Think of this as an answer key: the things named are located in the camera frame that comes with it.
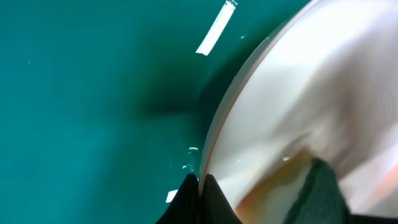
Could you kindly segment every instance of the white speck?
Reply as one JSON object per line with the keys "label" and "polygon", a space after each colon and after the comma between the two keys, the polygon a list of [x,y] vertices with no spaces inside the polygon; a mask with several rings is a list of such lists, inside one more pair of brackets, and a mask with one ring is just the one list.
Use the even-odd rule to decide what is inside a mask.
{"label": "white speck", "polygon": [[216,44],[218,38],[223,32],[226,24],[232,16],[236,6],[233,2],[226,1],[224,6],[221,8],[221,11],[218,13],[216,20],[214,20],[213,25],[211,25],[210,30],[207,32],[206,37],[203,39],[202,43],[199,45],[196,53],[203,54],[207,56],[210,51],[213,49]]}
{"label": "white speck", "polygon": [[175,197],[175,194],[177,194],[177,192],[178,192],[178,189],[169,191],[167,194],[166,203],[170,203],[173,200],[173,198]]}
{"label": "white speck", "polygon": [[193,169],[193,164],[188,164],[188,165],[187,165],[187,168],[189,169],[190,172],[193,172],[193,171],[194,171],[194,169]]}

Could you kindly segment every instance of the teal surface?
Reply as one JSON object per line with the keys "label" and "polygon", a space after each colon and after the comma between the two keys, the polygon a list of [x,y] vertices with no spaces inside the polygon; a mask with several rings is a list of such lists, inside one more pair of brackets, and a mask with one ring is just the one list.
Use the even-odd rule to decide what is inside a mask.
{"label": "teal surface", "polygon": [[234,75],[306,2],[238,1],[204,56],[222,0],[0,1],[0,223],[154,223]]}

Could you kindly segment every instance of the green fabric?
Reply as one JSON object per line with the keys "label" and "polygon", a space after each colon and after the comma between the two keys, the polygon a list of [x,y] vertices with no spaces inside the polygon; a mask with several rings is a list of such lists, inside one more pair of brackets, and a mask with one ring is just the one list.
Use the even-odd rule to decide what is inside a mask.
{"label": "green fabric", "polygon": [[238,1],[204,56],[224,0],[0,1],[0,223],[154,223],[232,78],[306,2]]}
{"label": "green fabric", "polygon": [[338,188],[336,175],[326,162],[314,159],[284,224],[346,223],[349,223],[349,210]]}

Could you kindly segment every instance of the white bowl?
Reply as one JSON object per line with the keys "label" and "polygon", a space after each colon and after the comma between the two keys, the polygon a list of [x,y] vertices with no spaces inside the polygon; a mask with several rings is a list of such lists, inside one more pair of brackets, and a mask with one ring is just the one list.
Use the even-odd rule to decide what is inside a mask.
{"label": "white bowl", "polygon": [[394,216],[398,206],[383,205],[398,205],[397,123],[398,2],[312,1],[236,75],[201,176],[213,174],[235,208],[305,135],[335,168],[352,212]]}

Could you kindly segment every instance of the glossy white surface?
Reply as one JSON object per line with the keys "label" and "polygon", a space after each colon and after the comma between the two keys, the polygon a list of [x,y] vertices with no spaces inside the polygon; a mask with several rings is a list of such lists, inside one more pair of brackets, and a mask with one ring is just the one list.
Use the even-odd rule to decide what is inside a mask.
{"label": "glossy white surface", "polygon": [[387,201],[398,195],[396,40],[397,1],[311,2],[237,74],[209,130],[203,174],[234,208],[304,134],[353,212],[394,216],[383,206],[398,205]]}

